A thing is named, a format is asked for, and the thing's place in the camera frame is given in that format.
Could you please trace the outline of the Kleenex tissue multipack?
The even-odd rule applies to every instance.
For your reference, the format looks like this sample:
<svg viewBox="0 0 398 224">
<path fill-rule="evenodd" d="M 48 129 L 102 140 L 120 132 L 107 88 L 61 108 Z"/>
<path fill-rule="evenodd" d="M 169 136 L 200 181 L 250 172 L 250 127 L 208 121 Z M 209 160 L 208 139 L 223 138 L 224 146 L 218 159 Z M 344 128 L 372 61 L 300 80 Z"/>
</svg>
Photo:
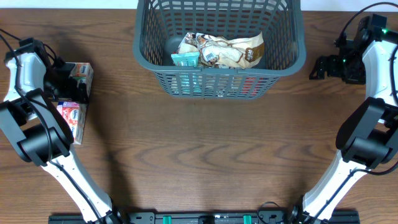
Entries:
<svg viewBox="0 0 398 224">
<path fill-rule="evenodd" d="M 88 100 L 94 70 L 90 63 L 74 63 L 74 65 L 70 76 L 77 81 L 76 86 L 83 89 L 83 96 Z M 88 102 L 82 103 L 82 101 L 59 101 L 57 104 L 57 110 L 69 125 L 76 145 L 80 145 L 83 140 L 87 107 Z"/>
</svg>

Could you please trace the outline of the red spaghetti package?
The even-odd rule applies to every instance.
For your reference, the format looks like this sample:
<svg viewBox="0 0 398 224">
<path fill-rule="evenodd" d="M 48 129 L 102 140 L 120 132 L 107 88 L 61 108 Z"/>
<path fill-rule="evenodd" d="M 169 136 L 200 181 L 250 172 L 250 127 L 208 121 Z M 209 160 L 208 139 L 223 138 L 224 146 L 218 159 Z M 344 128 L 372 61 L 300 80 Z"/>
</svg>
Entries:
<svg viewBox="0 0 398 224">
<path fill-rule="evenodd" d="M 256 96 L 266 86 L 267 81 L 267 78 L 246 77 L 240 94 Z"/>
</svg>

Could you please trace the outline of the teal wet wipes pack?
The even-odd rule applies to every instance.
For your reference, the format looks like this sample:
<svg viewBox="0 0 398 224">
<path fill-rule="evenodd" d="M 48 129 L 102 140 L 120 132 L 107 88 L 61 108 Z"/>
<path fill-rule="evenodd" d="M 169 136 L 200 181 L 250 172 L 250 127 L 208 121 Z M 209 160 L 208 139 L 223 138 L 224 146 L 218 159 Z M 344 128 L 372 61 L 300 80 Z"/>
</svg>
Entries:
<svg viewBox="0 0 398 224">
<path fill-rule="evenodd" d="M 197 67 L 198 59 L 200 53 L 199 52 L 189 52 L 184 54 L 172 54 L 171 58 L 174 64 L 178 67 Z M 182 87 L 183 95 L 190 95 L 194 93 L 200 92 L 200 87 L 198 81 L 193 79 L 190 81 L 188 75 L 180 75 L 180 83 Z"/>
</svg>

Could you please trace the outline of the beige snack bag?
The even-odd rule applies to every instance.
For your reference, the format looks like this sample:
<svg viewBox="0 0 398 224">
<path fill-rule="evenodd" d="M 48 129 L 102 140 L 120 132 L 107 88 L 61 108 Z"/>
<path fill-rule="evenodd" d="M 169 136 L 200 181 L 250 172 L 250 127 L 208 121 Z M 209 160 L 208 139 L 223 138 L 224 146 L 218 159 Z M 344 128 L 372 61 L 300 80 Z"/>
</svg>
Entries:
<svg viewBox="0 0 398 224">
<path fill-rule="evenodd" d="M 226 38 L 196 33 L 196 40 L 200 51 L 200 60 L 204 66 L 217 68 L 225 67 L 225 64 L 219 62 L 219 55 L 211 48 L 211 46 L 216 46 L 217 41 L 224 41 Z"/>
</svg>

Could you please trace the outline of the white brown snack bag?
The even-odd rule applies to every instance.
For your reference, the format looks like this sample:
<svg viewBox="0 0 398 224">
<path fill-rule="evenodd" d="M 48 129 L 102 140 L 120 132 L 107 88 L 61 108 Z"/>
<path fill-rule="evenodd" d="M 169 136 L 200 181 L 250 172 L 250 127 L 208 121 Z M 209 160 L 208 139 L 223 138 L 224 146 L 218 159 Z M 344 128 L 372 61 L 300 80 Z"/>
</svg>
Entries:
<svg viewBox="0 0 398 224">
<path fill-rule="evenodd" d="M 199 53 L 196 33 L 188 32 L 179 44 L 176 54 Z"/>
</svg>

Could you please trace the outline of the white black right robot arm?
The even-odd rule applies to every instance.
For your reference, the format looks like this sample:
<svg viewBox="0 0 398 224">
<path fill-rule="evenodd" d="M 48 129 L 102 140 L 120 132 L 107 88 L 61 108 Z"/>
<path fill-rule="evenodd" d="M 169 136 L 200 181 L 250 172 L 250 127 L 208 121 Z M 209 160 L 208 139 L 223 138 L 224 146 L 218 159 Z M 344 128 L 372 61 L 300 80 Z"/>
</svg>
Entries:
<svg viewBox="0 0 398 224">
<path fill-rule="evenodd" d="M 397 169 L 375 170 L 397 154 L 397 32 L 386 23 L 378 14 L 362 18 L 354 39 L 341 33 L 335 40 L 339 53 L 318 58 L 309 76 L 365 85 L 366 96 L 341 125 L 333 162 L 294 205 L 287 223 L 331 223 L 335 207 L 360 178 Z"/>
</svg>

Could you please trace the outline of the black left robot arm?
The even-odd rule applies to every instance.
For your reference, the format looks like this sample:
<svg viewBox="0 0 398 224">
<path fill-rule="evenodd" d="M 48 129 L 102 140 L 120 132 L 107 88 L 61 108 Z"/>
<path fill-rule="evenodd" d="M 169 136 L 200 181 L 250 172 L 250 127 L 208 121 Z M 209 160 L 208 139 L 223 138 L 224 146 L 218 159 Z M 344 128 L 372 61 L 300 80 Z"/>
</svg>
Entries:
<svg viewBox="0 0 398 224">
<path fill-rule="evenodd" d="M 19 157 L 52 175 L 80 209 L 84 223 L 124 223 L 111 197 L 91 178 L 74 144 L 81 131 L 72 127 L 57 106 L 78 106 L 85 118 L 93 69 L 89 63 L 65 62 L 45 43 L 19 40 L 4 63 L 9 90 L 1 103 L 1 131 Z"/>
</svg>

